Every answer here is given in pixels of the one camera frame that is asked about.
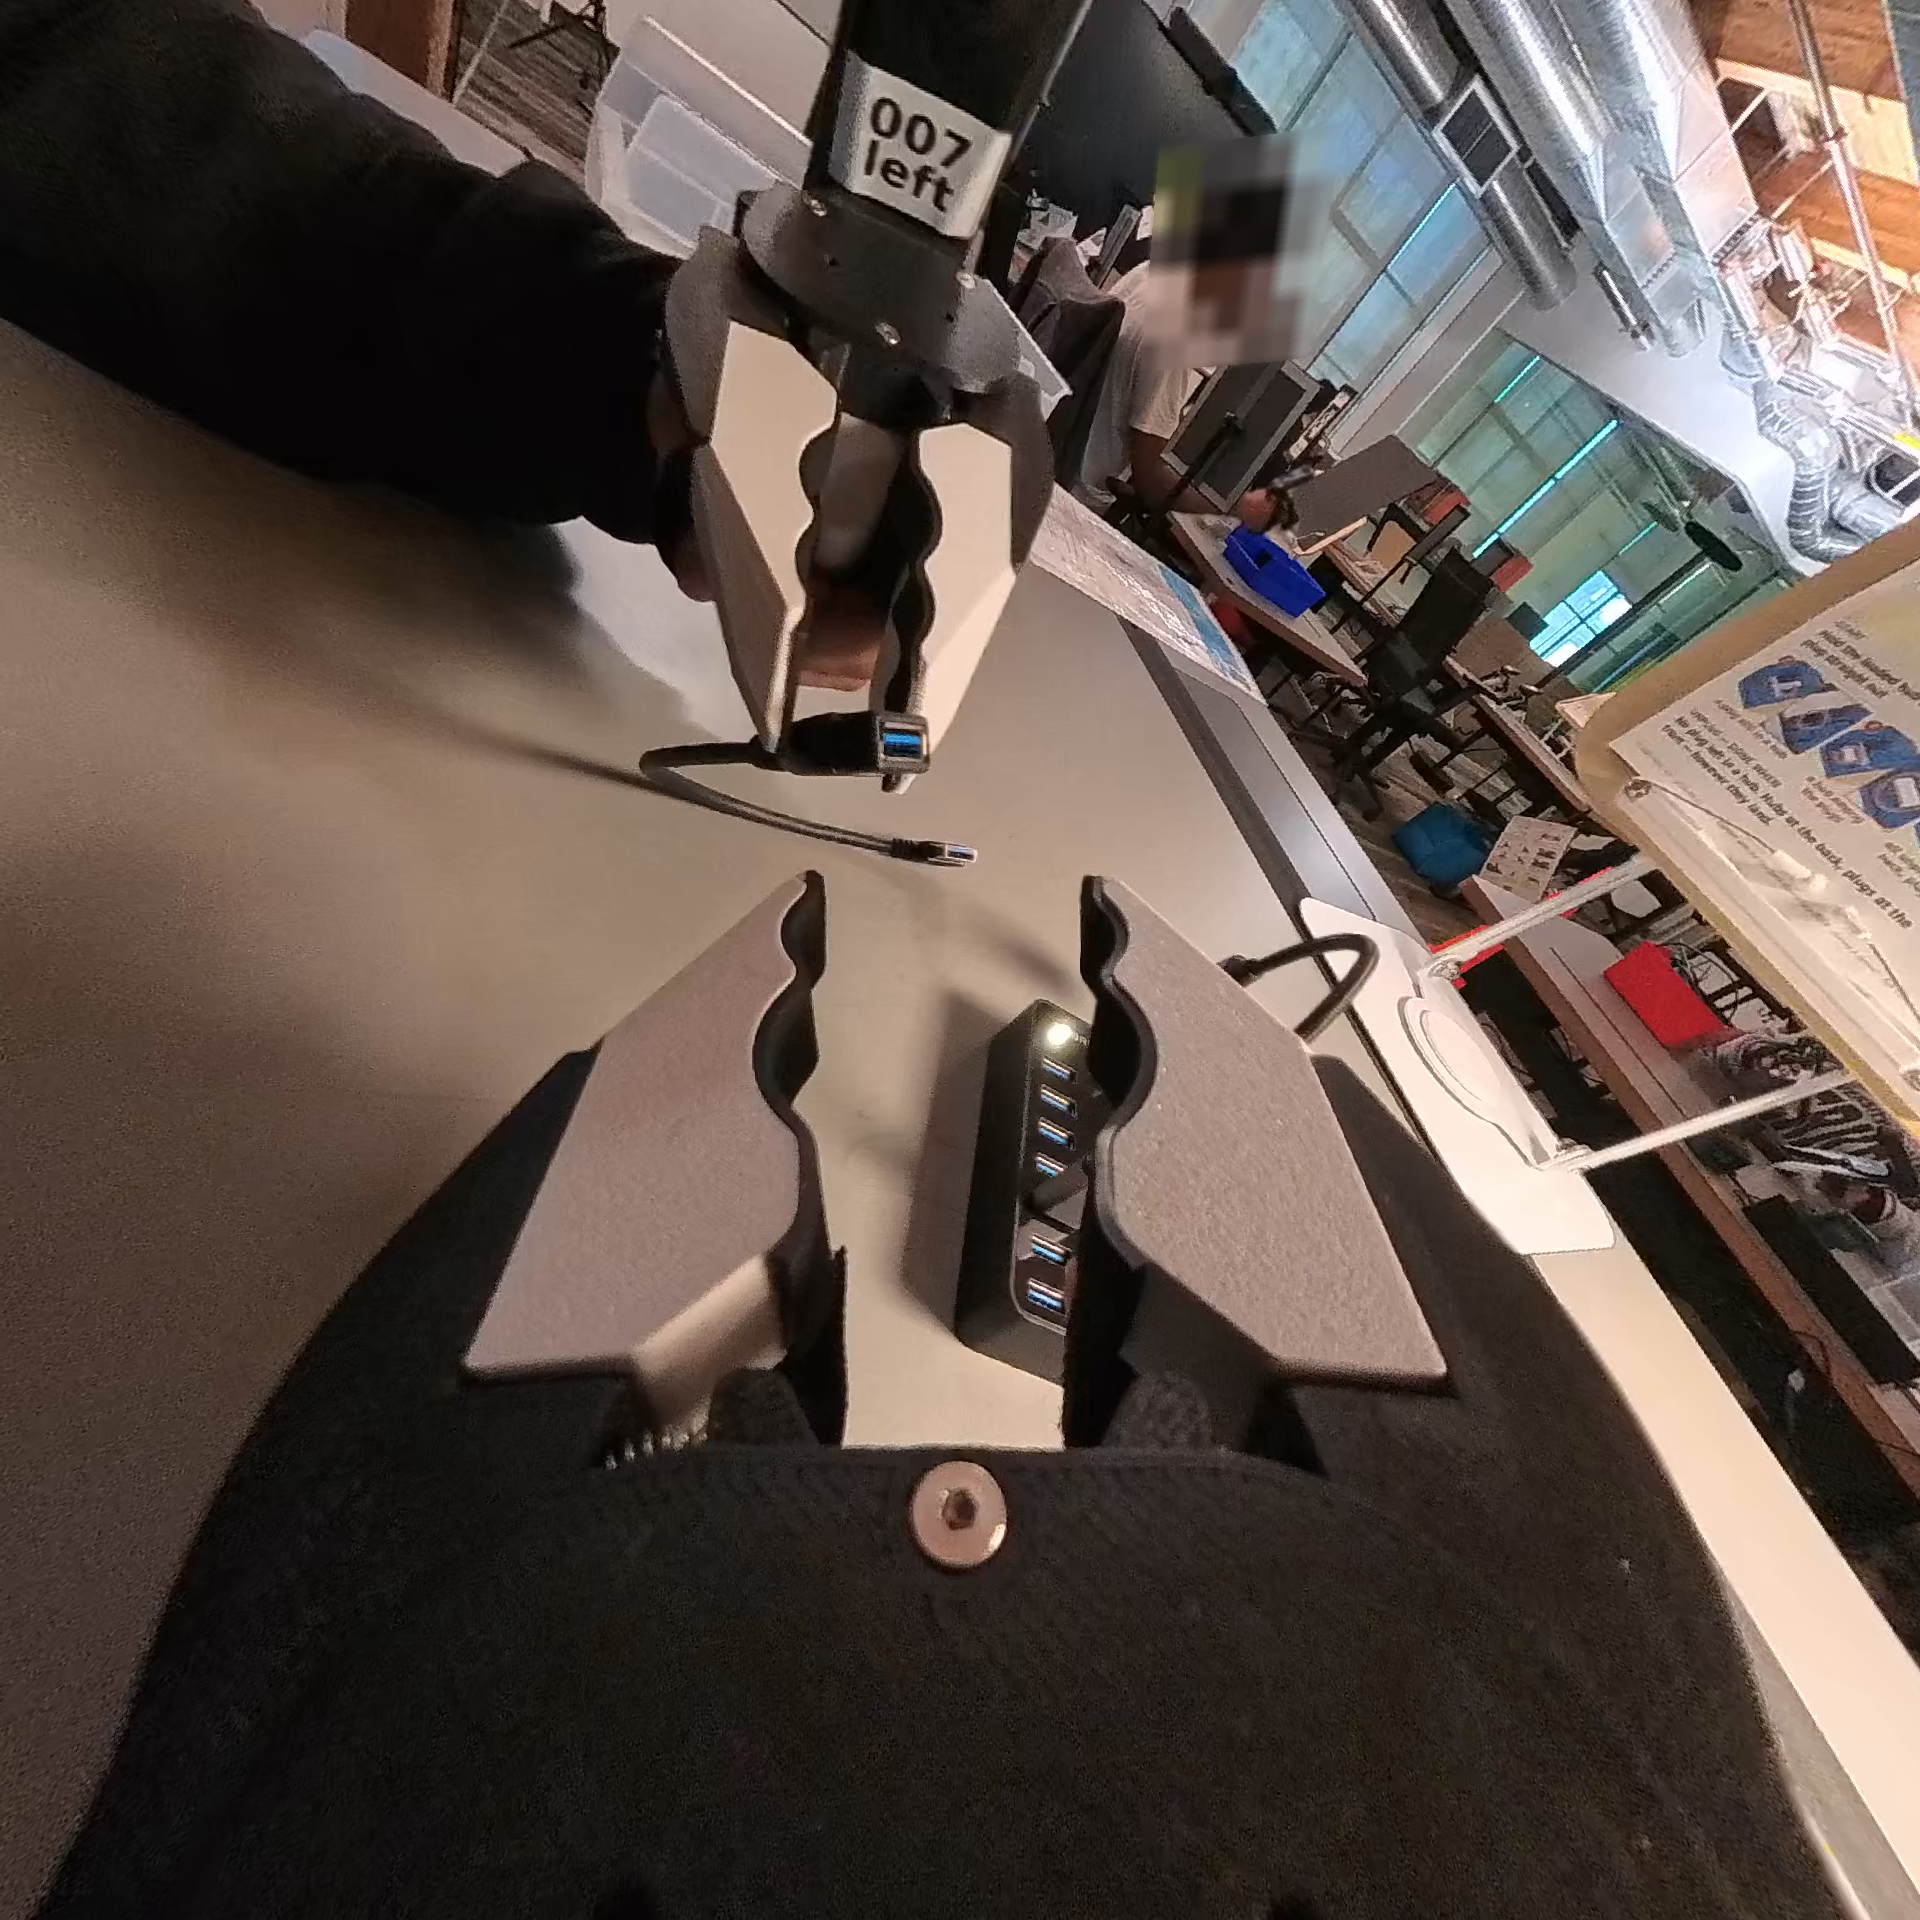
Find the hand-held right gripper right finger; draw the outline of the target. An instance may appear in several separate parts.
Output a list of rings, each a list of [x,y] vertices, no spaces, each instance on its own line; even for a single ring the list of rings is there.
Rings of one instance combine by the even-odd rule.
[[[1067,1311],[1067,1440],[1189,1386],[1220,1445],[1299,1387],[1450,1381],[1311,1044],[1115,879],[1079,904],[1093,1129]]]

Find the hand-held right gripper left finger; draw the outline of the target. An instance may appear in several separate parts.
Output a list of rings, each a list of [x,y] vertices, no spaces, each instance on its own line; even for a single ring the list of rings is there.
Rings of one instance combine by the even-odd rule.
[[[783,1367],[846,1420],[846,1259],[797,1112],[821,1052],[826,879],[780,883],[631,1009],[582,1088],[470,1337],[470,1378],[610,1377],[647,1425],[700,1425]]]

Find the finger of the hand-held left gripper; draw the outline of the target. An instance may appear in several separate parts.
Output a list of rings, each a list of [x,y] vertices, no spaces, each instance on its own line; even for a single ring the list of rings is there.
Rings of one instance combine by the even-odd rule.
[[[918,472],[934,535],[915,578],[922,610],[907,623],[895,707],[942,739],[1017,583],[1015,452],[974,426],[937,426],[918,442]]]
[[[794,344],[740,321],[727,327],[691,497],[732,675],[769,752],[783,739],[809,610],[815,507],[803,466],[834,420],[831,384]]]

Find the black braided cable grey end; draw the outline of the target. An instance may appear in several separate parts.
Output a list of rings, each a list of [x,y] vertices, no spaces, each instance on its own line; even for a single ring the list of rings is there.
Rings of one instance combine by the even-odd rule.
[[[1337,930],[1310,936],[1261,956],[1235,953],[1215,964],[1241,987],[1252,987],[1258,981],[1297,964],[1315,962],[1319,968],[1335,960],[1346,962],[1321,999],[1292,1027],[1297,1041],[1311,1044],[1329,1031],[1329,1027],[1332,1027],[1332,1023],[1341,1020],[1354,1009],[1357,994],[1375,975],[1379,959],[1381,951],[1375,939],[1364,933]]]

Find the clear plastic bin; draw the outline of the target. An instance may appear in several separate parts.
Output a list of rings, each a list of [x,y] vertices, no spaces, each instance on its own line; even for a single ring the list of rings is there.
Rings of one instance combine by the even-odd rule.
[[[719,66],[643,16],[599,88],[588,132],[588,199],[637,247],[685,259],[735,207],[806,176],[809,144]]]

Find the black silver USB hub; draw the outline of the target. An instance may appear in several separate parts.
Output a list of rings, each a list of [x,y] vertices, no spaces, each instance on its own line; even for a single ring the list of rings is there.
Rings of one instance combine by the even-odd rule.
[[[1030,1001],[988,1047],[950,1331],[1047,1384],[1066,1372],[1093,1148],[1113,1115],[1091,1027]]]

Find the person's left forearm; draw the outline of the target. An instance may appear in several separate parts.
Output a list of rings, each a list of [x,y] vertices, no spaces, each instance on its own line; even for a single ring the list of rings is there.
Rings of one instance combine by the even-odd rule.
[[[677,560],[679,264],[246,5],[3,8],[3,312],[263,460]]]

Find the printed paper sheets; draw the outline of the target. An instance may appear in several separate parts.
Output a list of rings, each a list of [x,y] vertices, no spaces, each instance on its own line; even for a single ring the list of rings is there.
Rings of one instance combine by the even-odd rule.
[[[1241,649],[1220,628],[1201,589],[1094,516],[1067,490],[1052,490],[1029,560],[1161,647],[1265,705]]]

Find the black jacket on chair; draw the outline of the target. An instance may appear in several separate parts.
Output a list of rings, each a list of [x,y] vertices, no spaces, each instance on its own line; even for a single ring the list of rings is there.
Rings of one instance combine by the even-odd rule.
[[[1047,435],[1054,479],[1062,490],[1073,490],[1119,341],[1122,300],[1093,284],[1070,237],[1052,236],[1025,268],[1013,312],[1052,368]]]

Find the blue plastic bin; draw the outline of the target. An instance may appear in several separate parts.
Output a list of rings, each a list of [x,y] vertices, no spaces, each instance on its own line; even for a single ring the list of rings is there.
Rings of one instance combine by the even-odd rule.
[[[1276,538],[1231,521],[1220,547],[1225,569],[1244,589],[1286,618],[1319,609],[1329,589]]]

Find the black computer monitor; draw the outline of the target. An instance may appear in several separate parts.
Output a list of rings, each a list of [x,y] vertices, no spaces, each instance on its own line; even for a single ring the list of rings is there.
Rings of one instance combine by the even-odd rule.
[[[1228,513],[1255,490],[1293,427],[1310,413],[1321,383],[1293,364],[1222,368],[1195,397],[1189,424],[1169,445],[1183,488]]]

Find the red flat box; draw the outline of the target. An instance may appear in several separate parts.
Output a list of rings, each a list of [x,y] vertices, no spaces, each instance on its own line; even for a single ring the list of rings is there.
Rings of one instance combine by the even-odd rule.
[[[1622,951],[1601,981],[1668,1055],[1713,1049],[1730,1031],[1663,945]]]

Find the black mesh office chair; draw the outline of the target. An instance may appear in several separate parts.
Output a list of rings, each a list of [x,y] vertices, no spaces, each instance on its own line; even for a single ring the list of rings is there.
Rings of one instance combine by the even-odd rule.
[[[1450,659],[1479,624],[1492,592],[1494,586],[1450,548],[1437,555],[1402,620],[1379,633],[1362,663],[1361,721],[1332,764],[1335,793],[1354,784],[1362,821],[1381,821],[1382,792],[1375,776],[1410,741],[1426,737],[1450,752],[1466,748],[1450,713],[1470,696],[1451,681]]]

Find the cardboard clipboard with paper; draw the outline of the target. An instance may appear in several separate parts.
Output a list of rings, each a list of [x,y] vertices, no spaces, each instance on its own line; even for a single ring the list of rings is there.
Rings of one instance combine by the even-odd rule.
[[[1917,527],[1723,620],[1578,737],[1595,819],[1910,1133]]]

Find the silver ventilation duct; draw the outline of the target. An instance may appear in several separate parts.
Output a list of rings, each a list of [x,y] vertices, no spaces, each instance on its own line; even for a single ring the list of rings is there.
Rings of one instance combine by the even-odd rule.
[[[1677,359],[1708,297],[1677,189],[1683,66],[1657,5],[1458,2],[1455,25],[1583,233],[1620,324]]]

